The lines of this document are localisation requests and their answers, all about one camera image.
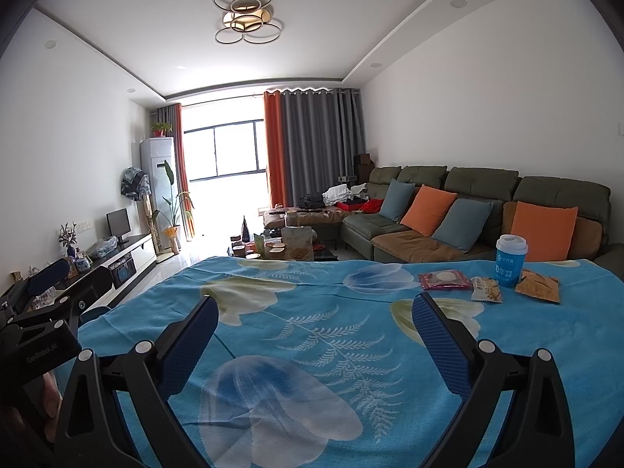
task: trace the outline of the red box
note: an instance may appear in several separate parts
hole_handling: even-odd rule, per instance
[[[337,202],[336,207],[340,207],[343,211],[357,211],[360,209],[366,202],[362,202],[360,204],[343,204],[342,202]]]

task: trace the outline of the ceiling light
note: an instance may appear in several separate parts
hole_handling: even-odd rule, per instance
[[[456,9],[461,9],[462,7],[468,5],[468,2],[466,0],[451,0],[450,5]]]
[[[212,0],[223,10],[223,28],[214,35],[217,43],[232,45],[244,40],[253,44],[274,42],[282,30],[271,23],[273,0]]]

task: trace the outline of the computer monitor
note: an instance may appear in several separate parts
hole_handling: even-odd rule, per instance
[[[124,209],[108,213],[106,215],[106,220],[108,221],[110,235],[117,236],[119,243],[127,243],[128,240],[124,239],[124,234],[130,232],[130,220],[128,219],[128,211],[126,208],[124,207]]]

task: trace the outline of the blue coffee cup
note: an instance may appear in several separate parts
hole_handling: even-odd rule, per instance
[[[528,252],[526,239],[503,234],[496,243],[495,273],[501,287],[515,287],[522,273],[524,257]]]

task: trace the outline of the plant pot wrapped in yellow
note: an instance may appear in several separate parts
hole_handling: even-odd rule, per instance
[[[156,209],[152,213],[152,221],[156,223],[156,219],[160,214],[165,217],[165,219],[169,223],[169,226],[163,229],[163,234],[167,236],[169,242],[171,243],[171,251],[173,251],[174,254],[177,255],[180,253],[180,248],[178,247],[177,241],[178,228],[180,226],[178,225],[178,220],[180,219],[182,211],[184,211],[184,214],[187,218],[191,220],[193,219],[193,213],[187,209],[184,209],[182,206],[182,202],[188,200],[188,203],[190,204],[192,209],[195,209],[195,206],[193,206],[193,201],[191,200],[188,191],[181,191],[178,195],[174,196],[174,182],[176,178],[174,176],[174,171],[171,169],[171,166],[169,165],[169,162],[167,160],[165,160],[165,171],[167,172],[167,178],[169,178],[169,183],[171,184],[171,198],[163,197],[165,202],[169,205],[169,212],[165,214]]]

